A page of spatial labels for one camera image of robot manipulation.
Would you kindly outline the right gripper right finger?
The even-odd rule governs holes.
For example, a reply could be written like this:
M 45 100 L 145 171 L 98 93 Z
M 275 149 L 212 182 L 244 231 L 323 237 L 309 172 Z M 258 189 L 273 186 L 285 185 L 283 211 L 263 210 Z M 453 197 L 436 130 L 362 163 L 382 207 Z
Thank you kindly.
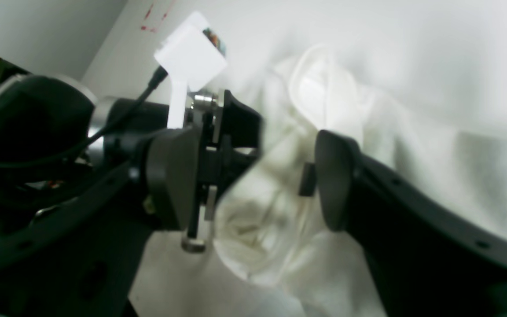
M 315 146 L 323 218 L 363 248 L 389 317 L 507 317 L 507 241 L 423 195 L 357 142 Z

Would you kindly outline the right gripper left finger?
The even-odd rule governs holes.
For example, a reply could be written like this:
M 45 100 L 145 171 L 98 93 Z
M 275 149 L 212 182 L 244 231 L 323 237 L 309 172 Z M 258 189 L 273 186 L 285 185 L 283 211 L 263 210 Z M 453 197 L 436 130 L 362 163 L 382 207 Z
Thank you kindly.
M 197 129 L 161 130 L 140 164 L 143 191 L 127 161 L 63 210 L 1 237 L 0 315 L 122 316 L 149 237 L 189 225 L 199 143 Z

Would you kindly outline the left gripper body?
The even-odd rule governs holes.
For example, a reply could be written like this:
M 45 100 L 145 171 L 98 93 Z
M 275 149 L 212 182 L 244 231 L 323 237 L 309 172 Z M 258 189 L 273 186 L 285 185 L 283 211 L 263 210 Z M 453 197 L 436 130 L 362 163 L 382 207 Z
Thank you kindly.
M 259 158 L 262 119 L 229 90 L 187 100 L 182 128 L 167 126 L 167 105 L 144 102 L 87 154 L 95 168 L 129 161 L 146 213 L 163 230 L 182 232 L 183 250 L 203 253 L 200 223 L 212 223 L 220 197 Z

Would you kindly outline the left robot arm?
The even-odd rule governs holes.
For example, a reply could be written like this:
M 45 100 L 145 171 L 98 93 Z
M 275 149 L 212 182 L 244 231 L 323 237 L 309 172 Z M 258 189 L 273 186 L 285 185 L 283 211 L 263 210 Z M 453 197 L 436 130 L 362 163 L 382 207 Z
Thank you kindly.
M 169 73 L 153 70 L 135 99 L 92 99 L 76 82 L 16 74 L 0 84 L 0 258 L 38 250 L 117 250 L 155 231 L 185 231 L 259 157 L 261 115 L 229 90 L 183 126 L 148 101 Z

